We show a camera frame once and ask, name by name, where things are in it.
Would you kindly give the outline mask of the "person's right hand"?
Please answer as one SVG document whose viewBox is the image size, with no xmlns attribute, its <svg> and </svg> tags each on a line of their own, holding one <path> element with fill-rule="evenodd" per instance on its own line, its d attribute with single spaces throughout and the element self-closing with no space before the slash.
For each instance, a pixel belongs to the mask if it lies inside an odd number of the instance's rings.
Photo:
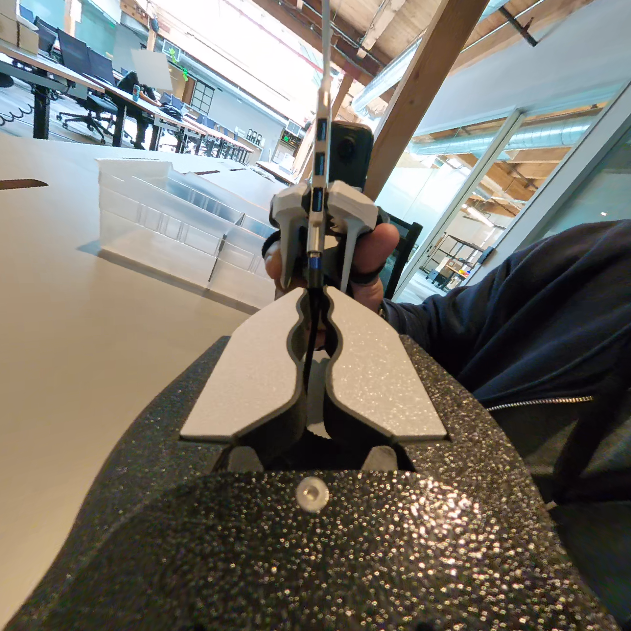
<svg viewBox="0 0 631 631">
<path fill-rule="evenodd" d="M 383 223 L 377 225 L 372 232 L 362 235 L 357 241 L 351 266 L 351 275 L 359 276 L 361 279 L 359 283 L 352 281 L 349 283 L 354 300 L 384 320 L 387 320 L 387 312 L 384 311 L 383 282 L 378 270 L 393 253 L 398 241 L 399 233 L 396 227 Z M 302 272 L 298 272 L 288 287 L 283 288 L 281 284 L 282 260 L 278 239 L 268 240 L 264 244 L 263 260 L 266 273 L 275 284 L 275 299 L 279 299 L 298 287 L 305 288 L 307 286 Z"/>
</svg>

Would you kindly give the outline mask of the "person's right forearm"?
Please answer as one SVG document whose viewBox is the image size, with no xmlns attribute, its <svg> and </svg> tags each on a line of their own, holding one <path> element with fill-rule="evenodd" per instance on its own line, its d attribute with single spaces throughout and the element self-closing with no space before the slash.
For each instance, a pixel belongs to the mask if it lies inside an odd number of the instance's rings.
<svg viewBox="0 0 631 631">
<path fill-rule="evenodd" d="M 541 293 L 539 267 L 551 240 L 515 252 L 471 287 L 419 305 L 384 300 L 386 320 L 479 399 L 534 389 L 541 377 L 519 347 L 532 336 L 531 303 Z"/>
</svg>

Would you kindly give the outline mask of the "long wooden desk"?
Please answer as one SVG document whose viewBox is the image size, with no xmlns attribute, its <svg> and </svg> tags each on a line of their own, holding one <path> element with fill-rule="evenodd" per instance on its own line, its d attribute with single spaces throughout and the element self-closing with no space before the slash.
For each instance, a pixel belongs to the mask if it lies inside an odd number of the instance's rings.
<svg viewBox="0 0 631 631">
<path fill-rule="evenodd" d="M 124 122 L 128 113 L 128 106 L 136 106 L 151 117 L 153 126 L 150 142 L 150 151 L 157 151 L 160 136 L 163 130 L 173 131 L 177 137 L 176 153 L 184 153 L 190 143 L 195 146 L 194 154 L 198 155 L 201 149 L 206 150 L 206 155 L 210 157 L 220 157 L 224 155 L 227 159 L 233 159 L 241 164 L 247 164 L 253 149 L 249 146 L 209 128 L 203 124 L 190 121 L 188 119 L 179 121 L 169 116 L 161 108 L 153 106 L 148 102 L 139 99 L 135 101 L 133 96 L 117 87 L 109 85 L 102 80 L 95 79 L 95 83 L 103 88 L 109 97 L 119 99 L 124 105 L 117 109 L 114 126 L 114 137 L 112 145 L 121 147 L 124 132 Z"/>
<path fill-rule="evenodd" d="M 1 41 L 1 73 L 34 87 L 33 138 L 49 138 L 51 93 L 85 99 L 89 91 L 104 93 L 95 81 L 39 54 Z"/>
</svg>

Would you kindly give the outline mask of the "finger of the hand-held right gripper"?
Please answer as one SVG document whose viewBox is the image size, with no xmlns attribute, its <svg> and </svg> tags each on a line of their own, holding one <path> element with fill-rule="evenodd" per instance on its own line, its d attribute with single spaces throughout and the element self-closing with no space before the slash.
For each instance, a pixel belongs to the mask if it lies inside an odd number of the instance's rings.
<svg viewBox="0 0 631 631">
<path fill-rule="evenodd" d="M 370 198 L 351 185 L 337 180 L 327 188 L 328 216 L 346 235 L 339 290 L 346 292 L 350 280 L 354 252 L 362 235 L 374 230 L 378 208 Z"/>
<path fill-rule="evenodd" d="M 271 216 L 279 238 L 271 245 L 271 279 L 277 292 L 307 287 L 307 225 L 310 200 L 307 184 L 283 189 L 272 199 Z"/>
</svg>

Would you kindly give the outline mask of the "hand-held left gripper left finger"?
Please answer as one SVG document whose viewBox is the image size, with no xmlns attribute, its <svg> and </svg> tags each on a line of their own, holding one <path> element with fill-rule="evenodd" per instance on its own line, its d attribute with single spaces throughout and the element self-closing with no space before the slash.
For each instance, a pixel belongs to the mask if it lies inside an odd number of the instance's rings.
<svg viewBox="0 0 631 631">
<path fill-rule="evenodd" d="M 296 288 L 233 332 L 180 430 L 181 438 L 246 438 L 298 402 L 304 387 L 306 303 L 307 290 Z"/>
</svg>

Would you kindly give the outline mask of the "clear plastic bin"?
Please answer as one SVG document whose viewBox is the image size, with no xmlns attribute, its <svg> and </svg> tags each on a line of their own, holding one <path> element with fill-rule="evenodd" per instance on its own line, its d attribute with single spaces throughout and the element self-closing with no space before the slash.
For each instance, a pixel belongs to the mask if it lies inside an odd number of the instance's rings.
<svg viewBox="0 0 631 631">
<path fill-rule="evenodd" d="M 177 170 L 172 162 L 101 159 L 100 252 L 164 280 L 255 312 L 274 299 L 261 249 L 273 233 L 269 204 L 280 185 L 219 162 Z M 217 245 L 225 247 L 210 284 Z"/>
</svg>

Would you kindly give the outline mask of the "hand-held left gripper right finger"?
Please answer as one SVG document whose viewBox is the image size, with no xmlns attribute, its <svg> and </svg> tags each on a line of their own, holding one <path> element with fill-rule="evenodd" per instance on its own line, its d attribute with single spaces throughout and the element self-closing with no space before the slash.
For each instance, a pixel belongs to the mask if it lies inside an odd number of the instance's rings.
<svg viewBox="0 0 631 631">
<path fill-rule="evenodd" d="M 333 406 L 388 441 L 446 438 L 447 431 L 395 329 L 336 288 L 326 287 L 335 351 L 327 366 Z"/>
</svg>

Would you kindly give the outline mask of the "metal air duct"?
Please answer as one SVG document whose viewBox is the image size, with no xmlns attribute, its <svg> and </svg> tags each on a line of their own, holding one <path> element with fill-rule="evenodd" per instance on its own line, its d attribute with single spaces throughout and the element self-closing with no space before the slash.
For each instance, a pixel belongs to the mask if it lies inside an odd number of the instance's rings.
<svg viewBox="0 0 631 631">
<path fill-rule="evenodd" d="M 565 121 L 551 122 L 520 128 L 505 144 L 506 151 L 537 150 L 575 145 L 590 128 L 596 116 L 574 117 Z M 483 154 L 496 134 L 456 136 L 435 139 L 428 143 L 411 142 L 407 151 L 420 156 L 439 154 Z"/>
<path fill-rule="evenodd" d="M 365 86 L 352 100 L 351 107 L 356 115 L 368 116 L 368 104 L 381 97 L 386 91 L 398 84 L 404 77 L 425 34 L 419 35 L 410 45 L 394 58 L 375 78 Z"/>
</svg>

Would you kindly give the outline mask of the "stack of cardboard boxes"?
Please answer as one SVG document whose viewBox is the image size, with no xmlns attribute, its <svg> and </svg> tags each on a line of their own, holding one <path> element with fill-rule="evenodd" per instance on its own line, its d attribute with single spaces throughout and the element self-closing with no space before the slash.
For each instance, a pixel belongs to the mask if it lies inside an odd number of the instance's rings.
<svg viewBox="0 0 631 631">
<path fill-rule="evenodd" d="M 17 1 L 1 1 L 1 41 L 31 54 L 38 53 L 38 31 L 20 15 Z"/>
</svg>

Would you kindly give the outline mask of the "silver usb hub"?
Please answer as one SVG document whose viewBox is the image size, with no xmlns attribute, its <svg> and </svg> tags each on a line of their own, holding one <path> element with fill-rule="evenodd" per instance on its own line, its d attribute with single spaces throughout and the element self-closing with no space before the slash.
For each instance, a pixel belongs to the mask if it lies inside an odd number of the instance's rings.
<svg viewBox="0 0 631 631">
<path fill-rule="evenodd" d="M 318 90 L 314 124 L 314 146 L 311 179 L 311 205 L 307 224 L 307 256 L 309 267 L 316 269 L 324 250 L 326 234 L 325 193 L 329 178 L 331 126 L 331 12 L 330 2 L 322 1 L 322 80 Z"/>
</svg>

